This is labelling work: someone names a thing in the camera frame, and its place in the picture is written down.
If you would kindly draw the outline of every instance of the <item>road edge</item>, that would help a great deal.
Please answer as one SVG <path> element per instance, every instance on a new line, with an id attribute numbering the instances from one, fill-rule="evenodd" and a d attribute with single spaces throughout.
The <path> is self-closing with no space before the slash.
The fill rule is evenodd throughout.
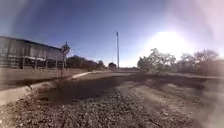
<path id="1" fill-rule="evenodd" d="M 77 79 L 79 77 L 91 74 L 91 73 L 97 73 L 97 72 L 79 73 L 79 74 L 72 75 L 68 78 L 74 80 L 74 79 Z M 34 93 L 34 92 L 40 92 L 40 91 L 43 91 L 43 90 L 49 90 L 49 89 L 57 88 L 57 86 L 55 84 L 59 80 L 60 80 L 60 78 L 58 78 L 56 80 L 31 84 L 29 86 L 23 86 L 23 87 L 18 87 L 18 88 L 14 88 L 14 89 L 8 89 L 8 90 L 0 91 L 0 106 L 6 105 L 10 102 L 18 101 L 18 100 L 20 100 L 22 98 L 25 98 L 26 96 Z"/>

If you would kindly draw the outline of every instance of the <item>utility pole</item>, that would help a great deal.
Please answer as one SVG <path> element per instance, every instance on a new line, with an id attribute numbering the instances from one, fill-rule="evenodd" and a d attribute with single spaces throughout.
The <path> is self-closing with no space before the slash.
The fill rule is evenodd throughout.
<path id="1" fill-rule="evenodd" d="M 116 33 L 117 36 L 117 67 L 119 68 L 119 35 L 118 32 Z"/>

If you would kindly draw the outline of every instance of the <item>tree line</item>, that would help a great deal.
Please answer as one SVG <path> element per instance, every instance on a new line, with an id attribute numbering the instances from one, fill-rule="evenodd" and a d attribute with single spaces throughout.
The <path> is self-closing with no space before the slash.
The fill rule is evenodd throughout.
<path id="1" fill-rule="evenodd" d="M 149 56 L 140 57 L 137 66 L 143 72 L 177 72 L 198 75 L 220 75 L 224 60 L 218 58 L 213 50 L 202 50 L 191 54 L 182 54 L 180 59 L 158 49 L 151 49 Z"/>
<path id="2" fill-rule="evenodd" d="M 104 65 L 104 62 L 102 60 L 99 61 L 93 61 L 93 60 L 88 60 L 84 57 L 80 57 L 77 55 L 74 55 L 72 57 L 67 58 L 66 60 L 66 67 L 67 68 L 79 68 L 79 69 L 89 69 L 89 70 L 102 70 L 105 69 L 106 66 Z M 117 65 L 114 64 L 113 62 L 108 64 L 108 68 L 116 68 Z"/>

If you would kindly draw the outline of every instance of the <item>sun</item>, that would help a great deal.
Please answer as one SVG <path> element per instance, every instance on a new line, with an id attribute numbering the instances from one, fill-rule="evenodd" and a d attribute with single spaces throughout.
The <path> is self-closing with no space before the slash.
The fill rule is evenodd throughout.
<path id="1" fill-rule="evenodd" d="M 147 41 L 141 54 L 147 56 L 150 49 L 157 48 L 162 53 L 170 53 L 179 58 L 182 53 L 192 53 L 191 45 L 175 32 L 159 32 Z"/>

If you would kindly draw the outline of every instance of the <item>asphalt road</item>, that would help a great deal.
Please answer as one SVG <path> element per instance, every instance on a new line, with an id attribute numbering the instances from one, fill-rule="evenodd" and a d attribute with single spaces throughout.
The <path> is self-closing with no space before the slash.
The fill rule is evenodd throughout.
<path id="1" fill-rule="evenodd" d="M 210 118 L 218 101 L 216 84 L 198 78 L 95 73 L 0 107 L 0 127 L 218 128 L 218 119 L 214 125 Z"/>

